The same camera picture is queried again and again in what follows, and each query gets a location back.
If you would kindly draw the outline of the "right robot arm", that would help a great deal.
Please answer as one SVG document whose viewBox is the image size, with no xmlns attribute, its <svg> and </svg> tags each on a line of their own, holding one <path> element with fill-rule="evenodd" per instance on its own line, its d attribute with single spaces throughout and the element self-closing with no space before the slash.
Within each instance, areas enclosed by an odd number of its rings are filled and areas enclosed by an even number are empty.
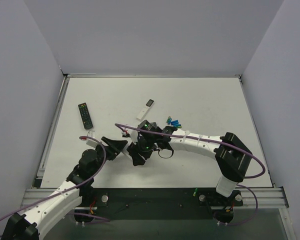
<svg viewBox="0 0 300 240">
<path fill-rule="evenodd" d="M 127 152 L 134 166 L 142 166 L 153 152 L 186 151 L 216 160 L 221 177 L 216 192 L 230 197 L 236 186 L 243 182 L 251 163 L 251 151 L 233 133 L 207 136 L 184 131 L 174 126 L 160 128 L 155 122 L 144 120 L 130 135 L 132 143 Z"/>
</svg>

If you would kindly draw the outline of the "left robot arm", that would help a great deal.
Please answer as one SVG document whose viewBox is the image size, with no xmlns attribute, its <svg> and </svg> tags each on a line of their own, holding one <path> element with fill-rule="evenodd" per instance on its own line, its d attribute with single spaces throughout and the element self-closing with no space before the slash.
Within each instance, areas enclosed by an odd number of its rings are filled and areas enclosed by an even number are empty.
<svg viewBox="0 0 300 240">
<path fill-rule="evenodd" d="M 22 214 L 12 214 L 0 237 L 2 240 L 42 240 L 73 208 L 90 204 L 94 177 L 107 160 L 114 160 L 128 144 L 127 140 L 106 137 L 101 142 L 89 136 L 80 139 L 92 140 L 96 147 L 82 153 L 78 164 L 51 195 L 24 207 Z"/>
</svg>

